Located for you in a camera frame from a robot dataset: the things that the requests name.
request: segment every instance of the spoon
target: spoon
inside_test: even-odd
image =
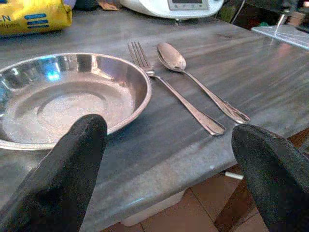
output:
[[[188,75],[195,83],[198,84],[204,90],[204,92],[214,101],[214,103],[231,119],[237,123],[247,123],[250,118],[238,109],[231,106],[228,102],[222,100],[220,97],[211,92],[206,88],[199,80],[197,80],[193,75],[185,71],[186,62],[184,57],[170,44],[159,43],[157,45],[157,52],[161,63],[168,69],[184,73]]]

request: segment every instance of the yellow package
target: yellow package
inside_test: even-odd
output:
[[[58,30],[72,24],[62,0],[0,0],[0,36]]]

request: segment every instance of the kitchen appliance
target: kitchen appliance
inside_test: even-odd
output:
[[[120,3],[146,15],[162,18],[189,19],[217,13],[224,0],[120,0]]]

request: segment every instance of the stainless steel bowl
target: stainless steel bowl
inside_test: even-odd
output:
[[[112,56],[67,53],[0,70],[0,147],[52,149],[86,114],[102,115],[108,134],[132,122],[152,93],[147,74]]]

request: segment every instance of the terracotta floor tile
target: terracotta floor tile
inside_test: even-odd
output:
[[[256,214],[240,225],[234,232],[268,232],[260,214]]]
[[[144,232],[144,230],[140,223],[127,227],[119,222],[113,226],[110,226],[109,228],[102,230],[101,232]]]
[[[176,205],[141,222],[145,232],[218,232],[189,189]]]
[[[215,220],[239,183],[240,180],[217,174],[191,189],[211,219]]]

